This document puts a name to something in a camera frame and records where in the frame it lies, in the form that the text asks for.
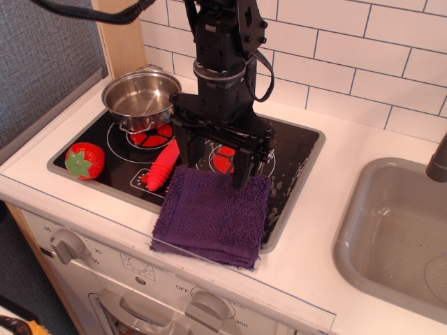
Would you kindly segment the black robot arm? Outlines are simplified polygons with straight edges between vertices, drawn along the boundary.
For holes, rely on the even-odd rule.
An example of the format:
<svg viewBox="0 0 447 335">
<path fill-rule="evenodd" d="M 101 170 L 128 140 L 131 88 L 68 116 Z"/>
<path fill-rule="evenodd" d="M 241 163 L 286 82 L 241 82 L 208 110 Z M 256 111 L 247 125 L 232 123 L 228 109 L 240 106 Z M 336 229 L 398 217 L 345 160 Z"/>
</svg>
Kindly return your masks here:
<svg viewBox="0 0 447 335">
<path fill-rule="evenodd" d="M 206 140 L 235 150 L 233 185 L 246 186 L 261 163 L 272 157 L 275 131 L 254 112 L 257 64 L 272 70 L 260 53 L 267 22 L 255 1 L 186 1 L 186 13 L 196 45 L 193 71 L 198 94 L 171 94 L 173 126 L 182 162 L 195 165 Z"/>
</svg>

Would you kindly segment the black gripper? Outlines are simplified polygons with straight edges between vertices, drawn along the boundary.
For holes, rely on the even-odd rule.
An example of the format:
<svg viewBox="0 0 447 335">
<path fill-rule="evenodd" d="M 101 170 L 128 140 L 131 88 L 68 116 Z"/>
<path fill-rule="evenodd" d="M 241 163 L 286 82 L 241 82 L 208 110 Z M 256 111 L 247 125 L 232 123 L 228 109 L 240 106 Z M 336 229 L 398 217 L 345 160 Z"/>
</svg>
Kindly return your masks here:
<svg viewBox="0 0 447 335">
<path fill-rule="evenodd" d="M 198 94 L 172 94 L 173 128 L 182 163 L 193 167 L 205 153 L 205 140 L 236 150 L 233 184 L 242 190 L 260 162 L 272 158 L 275 131 L 254 112 L 245 79 L 234 83 L 198 81 Z"/>
</svg>

